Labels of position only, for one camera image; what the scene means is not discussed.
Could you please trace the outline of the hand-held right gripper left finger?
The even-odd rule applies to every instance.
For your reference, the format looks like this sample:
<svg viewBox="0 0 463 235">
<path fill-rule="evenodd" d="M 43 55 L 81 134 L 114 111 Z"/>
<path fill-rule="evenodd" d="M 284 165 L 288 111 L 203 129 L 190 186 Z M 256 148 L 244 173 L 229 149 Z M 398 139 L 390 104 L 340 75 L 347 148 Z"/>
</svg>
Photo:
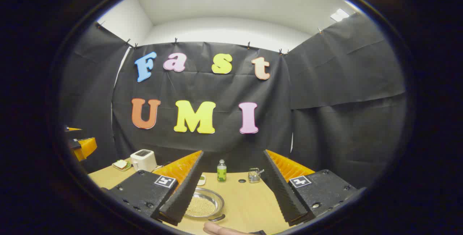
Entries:
<svg viewBox="0 0 463 235">
<path fill-rule="evenodd" d="M 113 188 L 102 190 L 129 211 L 177 226 L 200 179 L 203 155 L 203 151 L 196 151 L 153 173 L 139 170 Z"/>
</svg>

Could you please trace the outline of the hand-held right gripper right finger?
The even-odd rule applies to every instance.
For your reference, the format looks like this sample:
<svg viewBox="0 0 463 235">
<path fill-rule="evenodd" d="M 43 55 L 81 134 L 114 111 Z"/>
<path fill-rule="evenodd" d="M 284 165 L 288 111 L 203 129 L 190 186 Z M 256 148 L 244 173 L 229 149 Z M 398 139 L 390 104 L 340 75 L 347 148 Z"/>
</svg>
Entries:
<svg viewBox="0 0 463 235">
<path fill-rule="evenodd" d="M 290 226 L 325 215 L 359 193 L 328 169 L 313 171 L 270 150 L 263 154 L 266 184 Z"/>
</svg>

